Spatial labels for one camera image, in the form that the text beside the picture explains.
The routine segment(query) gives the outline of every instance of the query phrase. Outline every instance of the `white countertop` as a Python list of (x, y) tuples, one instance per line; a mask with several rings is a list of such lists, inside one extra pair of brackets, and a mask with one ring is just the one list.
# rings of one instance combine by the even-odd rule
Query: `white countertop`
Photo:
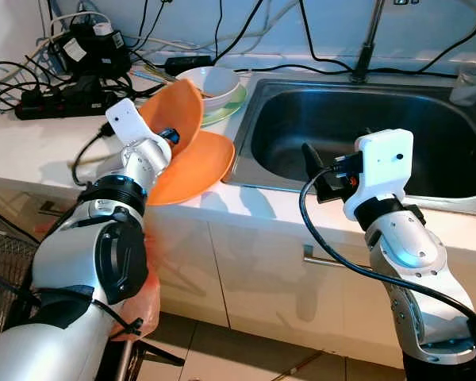
[[(225, 121), (205, 127), (204, 130), (234, 138), (257, 80), (261, 78), (313, 79), (320, 75), (241, 73), (241, 82), (248, 90), (247, 101), (237, 113)], [(327, 82), (347, 81), (347, 76), (326, 76)], [(394, 83), (398, 78), (374, 77), (371, 82)], [(410, 79), (409, 84), (448, 86), (445, 79)], [(151, 83), (140, 83), (140, 86)], [(81, 147), (95, 135), (105, 117), (73, 117), (19, 121), (11, 114), (0, 116), (0, 186), (37, 192), (57, 197), (75, 198), (81, 191), (72, 180), (67, 162), (75, 158)], [(120, 143), (116, 137), (98, 141), (86, 157), (104, 156), (117, 152)], [(92, 167), (86, 167), (91, 176)], [(82, 167), (80, 177), (84, 178)], [(342, 202), (317, 205), (309, 196), (309, 211), (314, 224), (324, 235), (337, 243), (364, 245), (363, 233), (356, 222), (348, 221), (342, 211)], [(304, 232), (305, 226), (298, 211), (298, 194), (278, 190), (263, 190), (218, 183), (203, 195), (183, 204), (156, 207), (159, 213), (221, 221), (237, 225), (253, 225), (286, 232)], [(476, 252), (476, 217), (424, 210), (427, 227), (438, 235), (446, 246)]]

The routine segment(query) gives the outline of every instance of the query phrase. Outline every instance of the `stainless steel sink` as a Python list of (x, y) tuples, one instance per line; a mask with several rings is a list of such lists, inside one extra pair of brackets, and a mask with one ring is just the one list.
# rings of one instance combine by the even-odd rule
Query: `stainless steel sink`
[(414, 134), (409, 196), (424, 207), (476, 214), (476, 105), (448, 101), (450, 89), (258, 81), (235, 139), (230, 183), (299, 191), (301, 153), (323, 161), (354, 151), (357, 137), (383, 129)]

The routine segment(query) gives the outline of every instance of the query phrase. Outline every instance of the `power adapter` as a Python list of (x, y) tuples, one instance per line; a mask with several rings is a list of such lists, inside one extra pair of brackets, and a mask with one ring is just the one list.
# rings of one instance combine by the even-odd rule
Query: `power adapter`
[(189, 69), (201, 66), (212, 66), (211, 56), (170, 57), (164, 64), (164, 70), (169, 75), (178, 75)]

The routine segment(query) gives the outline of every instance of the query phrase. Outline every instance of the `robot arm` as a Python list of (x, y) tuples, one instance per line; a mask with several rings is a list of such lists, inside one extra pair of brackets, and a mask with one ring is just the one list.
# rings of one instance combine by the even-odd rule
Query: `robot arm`
[[(469, 296), (447, 266), (443, 243), (424, 227), (416, 207), (401, 204), (411, 175), (413, 135), (404, 130), (385, 130), (359, 138), (355, 148), (356, 154), (337, 158), (332, 165), (342, 184), (338, 190), (322, 177), (313, 181), (318, 200), (338, 195), (345, 201), (347, 218), (358, 221), (366, 232), (375, 274), (438, 291), (472, 313)], [(314, 167), (321, 169), (321, 163), (317, 163), (312, 148), (305, 146), (304, 153), (313, 177)], [(314, 237), (321, 237), (305, 219), (307, 222)], [(367, 270), (359, 272), (369, 275)], [(383, 284), (390, 297), (408, 380), (476, 381), (476, 327), (469, 324), (468, 317), (426, 294), (390, 282)]]
[[(131, 105), (125, 109), (140, 119)], [(150, 133), (99, 167), (37, 250), (33, 286), (41, 308), (0, 335), (0, 381), (94, 379), (123, 301), (148, 276), (144, 208), (170, 160), (169, 144)]]

